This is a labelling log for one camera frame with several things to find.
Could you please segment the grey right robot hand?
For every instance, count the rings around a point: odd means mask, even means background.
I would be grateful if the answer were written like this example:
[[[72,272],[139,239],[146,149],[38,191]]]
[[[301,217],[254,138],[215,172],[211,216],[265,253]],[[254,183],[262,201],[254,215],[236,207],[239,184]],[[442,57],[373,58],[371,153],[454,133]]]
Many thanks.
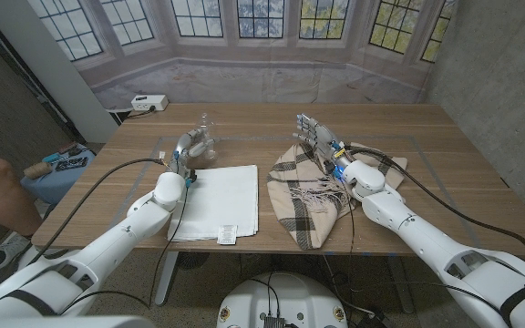
[[[345,146],[340,139],[325,125],[306,114],[298,114],[297,128],[300,133],[293,135],[312,147],[314,152],[338,167],[346,168],[355,159],[346,153]]]

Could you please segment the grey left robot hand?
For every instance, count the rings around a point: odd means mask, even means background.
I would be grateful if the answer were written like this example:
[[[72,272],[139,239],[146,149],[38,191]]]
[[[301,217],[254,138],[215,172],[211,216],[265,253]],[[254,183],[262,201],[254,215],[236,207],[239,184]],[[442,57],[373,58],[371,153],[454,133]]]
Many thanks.
[[[190,175],[190,169],[187,167],[189,158],[197,158],[217,141],[217,138],[210,136],[208,128],[195,128],[186,132],[179,138],[176,148],[172,151],[169,162],[170,171],[183,178],[188,178]]]

